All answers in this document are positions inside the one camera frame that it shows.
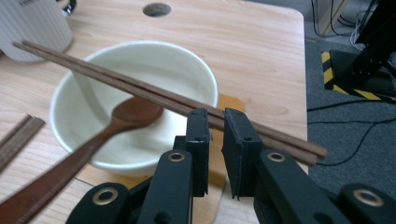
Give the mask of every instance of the hazard tape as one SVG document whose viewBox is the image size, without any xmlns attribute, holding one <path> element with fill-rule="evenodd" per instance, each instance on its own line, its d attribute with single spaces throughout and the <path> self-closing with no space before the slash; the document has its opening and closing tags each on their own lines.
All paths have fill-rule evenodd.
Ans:
<svg viewBox="0 0 396 224">
<path fill-rule="evenodd" d="M 324 88 L 326 90 L 337 91 L 347 95 L 359 96 L 367 100 L 384 101 L 387 103 L 396 104 L 396 99 L 394 97 L 387 97 L 384 95 L 378 95 L 368 91 L 361 91 L 361 90 L 337 85 L 334 80 L 334 73 L 332 70 L 332 60 L 330 58 L 330 52 L 327 51 L 322 52 L 321 60 L 323 67 Z"/>
</svg>

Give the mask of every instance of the ceramic bowl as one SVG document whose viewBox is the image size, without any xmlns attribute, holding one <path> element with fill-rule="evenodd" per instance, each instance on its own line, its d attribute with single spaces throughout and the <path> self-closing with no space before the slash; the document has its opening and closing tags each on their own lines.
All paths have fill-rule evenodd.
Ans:
<svg viewBox="0 0 396 224">
<path fill-rule="evenodd" d="M 216 106 L 218 88 L 209 67 L 193 52 L 158 41 L 134 41 L 99 50 L 85 59 L 125 76 Z M 91 139 L 110 122 L 112 109 L 132 97 L 104 83 L 69 72 L 50 105 L 50 125 L 68 152 Z M 91 160 L 97 168 L 129 176 L 152 175 L 176 135 L 186 134 L 187 119 L 164 110 L 146 128 L 120 133 Z"/>
</svg>

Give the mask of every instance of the bowl rim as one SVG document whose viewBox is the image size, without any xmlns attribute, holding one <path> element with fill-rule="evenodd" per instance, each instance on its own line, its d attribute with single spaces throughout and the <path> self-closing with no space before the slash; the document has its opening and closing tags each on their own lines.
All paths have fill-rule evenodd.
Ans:
<svg viewBox="0 0 396 224">
<path fill-rule="evenodd" d="M 209 66 L 204 62 L 204 60 L 202 60 L 200 57 L 198 57 L 195 53 L 193 53 L 192 51 L 185 49 L 179 45 L 176 44 L 172 44 L 169 42 L 164 42 L 164 41 L 158 41 L 158 40 L 136 40 L 136 41 L 127 41 L 127 42 L 123 42 L 123 43 L 119 43 L 119 44 L 115 44 L 112 46 L 108 46 L 105 47 L 103 49 L 99 49 L 96 52 L 90 54 L 89 56 L 87 56 L 86 58 L 84 58 L 85 62 L 89 62 L 90 60 L 110 51 L 113 49 L 118 49 L 118 48 L 122 48 L 125 46 L 138 46 L 138 45 L 159 45 L 162 47 L 168 47 L 168 48 L 172 48 L 172 49 L 177 49 L 177 50 L 181 50 L 187 54 L 189 54 L 191 57 L 194 58 L 194 60 L 196 60 L 197 62 L 199 62 L 199 64 L 207 71 L 207 73 L 210 75 L 210 79 L 212 83 L 212 88 L 214 90 L 214 92 L 216 93 L 213 99 L 213 105 L 212 106 L 217 106 L 219 103 L 219 90 L 218 90 L 218 85 L 217 85 L 217 81 L 215 78 L 215 75 L 213 74 L 212 70 L 209 68 Z M 50 121 L 50 127 L 52 129 L 52 131 L 54 132 L 55 138 L 58 140 L 58 142 L 60 143 L 60 145 L 62 146 L 62 148 L 67 151 L 68 153 L 73 153 L 74 150 L 66 144 L 66 142 L 64 141 L 64 139 L 62 138 L 62 135 L 59 132 L 59 129 L 57 128 L 57 121 L 55 119 L 55 108 L 57 107 L 57 99 L 59 98 L 59 96 L 61 95 L 61 91 L 63 89 L 63 86 L 65 85 L 65 83 L 67 81 L 69 81 L 69 79 L 73 78 L 73 71 L 68 70 L 67 73 L 64 75 L 64 77 L 61 79 L 61 81 L 59 82 L 59 84 L 57 85 L 55 92 L 52 95 L 51 101 L 50 101 L 50 105 L 49 105 L 49 121 Z M 154 165 L 157 164 L 158 160 L 160 157 L 156 158 L 156 159 L 152 159 L 152 160 L 148 160 L 148 161 L 140 161 L 138 163 L 125 163 L 125 164 L 114 164 L 114 163 L 110 163 L 110 162 L 102 162 L 102 161 L 95 161 L 93 158 L 90 160 L 89 164 L 98 167 L 98 168 L 103 168 L 105 170 L 112 170 L 116 173 L 119 172 L 126 172 L 126 171 L 139 171 L 139 170 L 143 170 L 143 169 L 148 169 L 149 167 L 152 167 Z"/>
</svg>

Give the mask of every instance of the brown chopstick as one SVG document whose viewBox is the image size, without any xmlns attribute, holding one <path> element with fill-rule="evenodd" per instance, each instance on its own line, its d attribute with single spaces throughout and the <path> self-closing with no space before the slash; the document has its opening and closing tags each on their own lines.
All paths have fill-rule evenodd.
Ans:
<svg viewBox="0 0 396 224">
<path fill-rule="evenodd" d="M 0 172 L 43 127 L 42 119 L 26 115 L 0 142 Z"/>
<path fill-rule="evenodd" d="M 187 116 L 191 110 L 205 107 L 209 115 L 209 125 L 212 128 L 223 130 L 223 113 L 221 110 L 216 109 L 213 106 L 204 105 L 184 96 L 162 90 L 140 80 L 127 77 L 123 74 L 116 73 L 92 63 L 87 63 L 64 53 L 47 49 L 32 42 L 22 41 L 22 43 L 14 43 L 14 46 L 62 65 L 84 76 L 94 78 L 122 91 L 126 91 L 133 95 L 148 99 L 157 105 L 161 105 L 181 115 Z M 264 144 L 267 147 L 281 150 L 286 150 L 285 148 L 287 148 L 288 152 L 304 151 L 306 153 L 293 154 L 295 155 L 295 158 L 298 159 L 298 161 L 301 161 L 307 165 L 315 164 L 312 160 L 312 155 L 319 158 L 324 158 L 327 155 L 327 149 L 325 147 L 306 142 L 302 139 L 298 139 L 291 135 L 273 130 L 256 122 L 252 123 L 257 132 L 261 134 L 264 139 L 273 140 L 264 141 Z"/>
</svg>

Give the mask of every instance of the wooden tabletop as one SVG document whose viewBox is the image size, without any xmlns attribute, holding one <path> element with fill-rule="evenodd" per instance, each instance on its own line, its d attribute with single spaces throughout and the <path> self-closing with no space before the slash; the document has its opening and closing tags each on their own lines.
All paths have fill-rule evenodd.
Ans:
<svg viewBox="0 0 396 224">
<path fill-rule="evenodd" d="M 151 3 L 79 1 L 67 19 L 74 41 L 66 53 L 83 59 L 132 40 L 178 44 L 208 64 L 219 92 L 242 101 L 251 120 L 306 139 L 304 19 L 299 12 L 235 0 L 166 0 L 171 12 L 150 17 L 143 8 Z M 66 72 L 54 63 L 19 63 L 1 55 L 0 137 L 26 114 L 50 123 L 50 100 Z M 65 155 L 46 125 L 0 175 L 0 200 Z M 74 179 L 35 222 L 64 223 L 91 187 Z M 257 222 L 251 200 L 233 201 L 227 185 L 215 223 Z"/>
</svg>

